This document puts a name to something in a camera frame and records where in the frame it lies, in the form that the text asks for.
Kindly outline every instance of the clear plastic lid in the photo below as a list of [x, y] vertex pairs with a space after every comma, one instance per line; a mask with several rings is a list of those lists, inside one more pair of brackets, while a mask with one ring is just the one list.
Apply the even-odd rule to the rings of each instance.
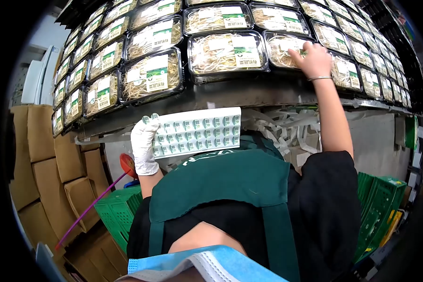
[[139, 7], [132, 18], [131, 30], [138, 30], [155, 23], [164, 16], [179, 13], [182, 0], [157, 0], [153, 3]]
[[182, 17], [173, 15], [130, 34], [126, 43], [125, 59], [137, 59], [180, 43], [183, 39], [181, 25]]
[[64, 122], [64, 111], [63, 107], [60, 106], [52, 114], [52, 135], [57, 137], [63, 131], [63, 122]]
[[84, 59], [75, 69], [69, 74], [68, 93], [73, 91], [76, 87], [86, 80], [86, 72], [88, 70], [88, 59]]
[[362, 92], [363, 87], [360, 82], [359, 72], [355, 62], [346, 56], [341, 56], [335, 52], [332, 55], [332, 79], [337, 87], [351, 89]]
[[320, 5], [307, 1], [299, 0], [299, 4], [301, 5], [304, 14], [308, 15], [309, 17], [315, 20], [319, 20], [321, 22], [327, 23], [331, 26], [338, 28], [337, 21], [335, 20], [332, 12], [329, 9], [323, 8]]
[[351, 55], [348, 39], [341, 31], [314, 20], [310, 20], [310, 24], [315, 30], [318, 41], [323, 46], [345, 55]]
[[393, 90], [391, 88], [391, 82], [388, 78], [383, 75], [379, 75], [379, 80], [381, 81], [382, 93], [384, 99], [393, 102]]
[[212, 31], [188, 40], [188, 66], [193, 75], [266, 71], [268, 60], [256, 31]]
[[326, 0], [326, 1], [329, 4], [329, 9], [331, 9], [332, 12], [346, 18], [347, 20], [353, 21], [353, 18], [351, 17], [348, 9], [345, 6], [335, 2], [334, 0]]
[[304, 57], [307, 54], [303, 49], [304, 43], [305, 41], [311, 41], [310, 38], [300, 37], [293, 33], [269, 30], [263, 32], [263, 38], [265, 39], [266, 52], [271, 64], [278, 68], [288, 69], [298, 69], [293, 58], [288, 54], [288, 49], [296, 50]]
[[118, 104], [118, 69], [109, 71], [86, 86], [84, 93], [84, 116], [92, 118]]
[[129, 16], [124, 16], [113, 21], [110, 25], [104, 28], [96, 38], [94, 50], [102, 48], [107, 43], [123, 35], [124, 32], [127, 30], [127, 27], [129, 26], [129, 20]]
[[351, 38], [348, 39], [352, 53], [354, 55], [355, 60], [362, 65], [367, 66], [368, 68], [374, 70], [373, 60], [371, 59], [371, 54], [369, 50], [360, 42], [352, 40]]
[[95, 32], [96, 29], [99, 28], [102, 18], [103, 18], [103, 15], [99, 15], [89, 25], [85, 27], [85, 30], [82, 33], [82, 37], [80, 37], [80, 41], [85, 40], [91, 33]]
[[381, 100], [381, 86], [376, 72], [369, 70], [363, 65], [359, 65], [359, 70], [365, 93], [374, 99]]
[[117, 66], [122, 60], [124, 49], [124, 37], [108, 44], [99, 52], [92, 55], [91, 66], [89, 67], [88, 79], [95, 79], [107, 70]]
[[371, 34], [369, 34], [368, 32], [364, 30], [361, 30], [361, 35], [363, 36], [363, 39], [365, 40], [366, 44], [371, 49], [371, 52], [378, 53], [378, 54], [381, 53], [379, 46], [377, 45], [376, 41], [374, 40]]
[[294, 9], [270, 4], [250, 4], [255, 24], [260, 28], [283, 30], [310, 36], [311, 31], [304, 16]]
[[103, 19], [103, 26], [117, 20], [120, 16], [129, 13], [136, 8], [138, 0], [127, 0], [114, 7]]
[[343, 17], [340, 17], [339, 15], [335, 15], [335, 17], [344, 33], [361, 42], [364, 42], [363, 37], [361, 35], [361, 31], [357, 25], [353, 24], [352, 22], [346, 20]]
[[184, 11], [186, 35], [223, 29], [252, 29], [254, 20], [249, 7], [242, 2], [201, 5]]
[[79, 61], [81, 61], [92, 49], [92, 45], [94, 43], [94, 34], [90, 35], [86, 38], [83, 43], [75, 49], [73, 54], [72, 64], [76, 65]]
[[122, 104], [151, 101], [176, 93], [182, 86], [181, 52], [177, 47], [125, 65], [122, 70]]

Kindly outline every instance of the blue face mask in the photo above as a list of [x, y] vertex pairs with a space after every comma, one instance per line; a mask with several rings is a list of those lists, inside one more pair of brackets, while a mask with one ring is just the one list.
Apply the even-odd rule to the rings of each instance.
[[214, 245], [173, 254], [129, 259], [128, 273], [116, 281], [134, 277], [148, 282], [165, 281], [194, 266], [207, 282], [285, 282], [239, 251]]

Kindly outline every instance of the gloved hand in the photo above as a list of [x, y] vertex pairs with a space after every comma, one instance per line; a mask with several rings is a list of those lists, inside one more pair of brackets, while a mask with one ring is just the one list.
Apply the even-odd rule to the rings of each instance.
[[130, 142], [132, 142], [135, 157], [135, 171], [140, 176], [158, 172], [159, 166], [154, 160], [152, 141], [159, 127], [160, 121], [158, 118], [150, 119], [148, 116], [144, 116], [142, 120], [135, 124], [130, 133]]

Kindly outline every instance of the silver bracelet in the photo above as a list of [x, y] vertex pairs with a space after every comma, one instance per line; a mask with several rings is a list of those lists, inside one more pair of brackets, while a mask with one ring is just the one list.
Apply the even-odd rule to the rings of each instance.
[[307, 81], [312, 81], [312, 80], [322, 79], [322, 78], [332, 78], [332, 76], [317, 76], [317, 77], [309, 78], [307, 79]]

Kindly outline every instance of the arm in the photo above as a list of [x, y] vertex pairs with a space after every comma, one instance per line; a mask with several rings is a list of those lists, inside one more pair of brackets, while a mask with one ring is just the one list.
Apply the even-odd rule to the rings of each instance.
[[[332, 56], [327, 53], [327, 48], [305, 42], [304, 50], [307, 51], [304, 58], [292, 49], [289, 49], [288, 53], [308, 78], [331, 75]], [[318, 97], [323, 150], [347, 151], [354, 159], [350, 128], [333, 80], [314, 79], [313, 86]]]

